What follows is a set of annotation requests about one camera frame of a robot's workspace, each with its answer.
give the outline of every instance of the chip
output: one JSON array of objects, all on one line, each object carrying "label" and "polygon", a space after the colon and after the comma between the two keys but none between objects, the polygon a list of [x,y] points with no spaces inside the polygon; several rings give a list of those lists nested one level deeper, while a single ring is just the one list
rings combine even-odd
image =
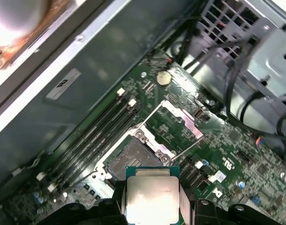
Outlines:
[{"label": "chip", "polygon": [[138,139],[132,138],[123,151],[109,164],[110,174],[125,180],[127,166],[161,166],[162,162]]},{"label": "chip", "polygon": [[235,131],[232,131],[228,136],[232,141],[236,141],[236,139],[239,137],[239,134]]},{"label": "chip", "polygon": [[203,181],[203,182],[198,186],[198,189],[199,189],[200,191],[204,191],[208,186],[209,186],[209,185],[208,185],[205,181]]},{"label": "chip", "polygon": [[261,164],[258,168],[257,168],[257,172],[260,174],[260,175],[264,175],[266,172],[267,172],[268,168],[264,165],[264,164]]}]

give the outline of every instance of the black cable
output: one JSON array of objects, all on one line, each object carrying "label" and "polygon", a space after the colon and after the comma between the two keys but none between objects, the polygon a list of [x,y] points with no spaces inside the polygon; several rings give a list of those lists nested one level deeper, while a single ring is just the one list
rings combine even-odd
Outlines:
[{"label": "black cable", "polygon": [[249,107],[249,105],[257,100],[257,99],[261,99],[264,97],[264,94],[261,93],[260,91],[256,91],[254,92],[247,100],[246,100],[246,103],[244,105],[244,107],[242,108],[242,111],[241,111],[241,115],[240,115],[240,121],[243,123],[244,122],[244,117],[245,117],[245,113],[246,113],[246,110],[247,108]]},{"label": "black cable", "polygon": [[188,63],[184,67],[184,69],[187,70],[187,69],[191,68],[192,66],[194,66],[197,62],[200,62],[199,65],[191,73],[191,75],[194,76],[202,68],[204,63],[206,63],[209,60],[209,58],[212,56],[212,54],[214,53],[214,51],[216,49],[235,47],[237,45],[242,45],[243,42],[245,42],[245,41],[240,40],[240,41],[225,42],[222,44],[212,45],[209,48],[207,48],[207,52],[205,52],[205,51],[200,52],[192,62]]},{"label": "black cable", "polygon": [[[200,16],[206,7],[208,1],[203,1],[199,8],[193,13],[194,16]],[[189,50],[190,50],[190,45],[191,45],[191,40],[196,32],[197,29],[197,23],[198,20],[191,20],[189,21],[187,32],[184,35],[183,43],[180,47],[179,54],[176,57],[176,62],[179,65],[183,64],[184,59],[188,56]]]},{"label": "black cable", "polygon": [[234,87],[235,87],[235,81],[236,81],[236,79],[238,77],[238,74],[239,74],[241,68],[245,64],[245,61],[248,59],[248,57],[249,57],[249,55],[251,53],[251,50],[252,49],[250,49],[249,44],[246,42],[243,45],[242,53],[241,53],[241,55],[240,55],[240,57],[238,59],[238,62],[234,66],[234,69],[231,72],[231,75],[230,75],[230,78],[229,78],[229,82],[228,82],[228,87],[227,87],[227,90],[226,90],[226,97],[225,97],[226,114],[227,114],[227,116],[229,118],[229,121],[233,125],[235,125],[235,126],[238,126],[238,127],[242,128],[242,129],[248,130],[248,131],[250,131],[252,133],[255,133],[255,134],[258,134],[258,135],[261,135],[261,136],[265,136],[265,137],[269,137],[269,138],[278,138],[278,139],[281,139],[281,140],[286,140],[286,136],[281,136],[281,135],[267,133],[267,132],[264,132],[264,131],[261,131],[261,130],[257,130],[257,129],[254,129],[252,127],[249,127],[249,126],[245,125],[244,123],[239,121],[235,116],[233,116],[231,111],[230,111],[230,109],[231,109],[231,99],[232,99],[232,94],[233,94]]},{"label": "black cable", "polygon": [[[286,114],[280,117],[276,125],[276,131],[279,136],[284,136],[283,133],[283,123],[286,120]],[[286,140],[281,140],[284,149],[284,155],[286,155]]]}]

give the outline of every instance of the metal frame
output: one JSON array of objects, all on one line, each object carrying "label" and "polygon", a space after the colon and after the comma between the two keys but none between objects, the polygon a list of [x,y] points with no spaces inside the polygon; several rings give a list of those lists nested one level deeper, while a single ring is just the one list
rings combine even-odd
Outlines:
[{"label": "metal frame", "polygon": [[[205,9],[203,15],[206,15],[209,8],[211,7],[212,0]],[[251,26],[247,32],[241,32],[238,30],[236,24],[229,24],[230,27],[223,29],[223,35],[229,40],[233,41],[233,32],[238,32],[242,37],[249,37],[250,34],[257,34],[260,38],[266,38],[275,29],[279,29],[286,23],[286,12],[281,8],[277,7],[275,3],[269,0],[241,0],[245,6],[247,6],[254,14],[259,17],[259,20]],[[204,30],[205,27],[199,24],[199,28]],[[203,37],[197,37],[193,39],[190,49],[191,56],[188,57],[184,65],[189,63],[192,58],[202,51],[205,47],[214,44],[212,40],[205,32],[202,32]],[[206,87],[212,93],[214,93],[220,100],[223,100],[225,93],[225,81],[224,74],[227,71],[225,59],[228,57],[224,50],[217,50],[216,54],[213,55],[207,62],[207,65],[196,74],[195,78],[201,83],[202,86]],[[274,97],[274,94],[264,87],[257,78],[246,71],[245,77],[237,79],[235,85],[235,92],[233,96],[233,104],[231,111],[239,115],[242,105],[244,105],[245,99],[247,99],[254,90],[260,90],[266,96]],[[255,101],[247,110],[245,114],[245,123],[259,130],[265,130],[270,133],[276,132],[276,124],[281,117],[286,113],[286,106],[281,101],[265,101],[264,99]],[[286,122],[284,124],[284,133],[286,135]],[[282,148],[282,143],[279,140],[267,140],[270,147],[274,148],[275,151]]]}]

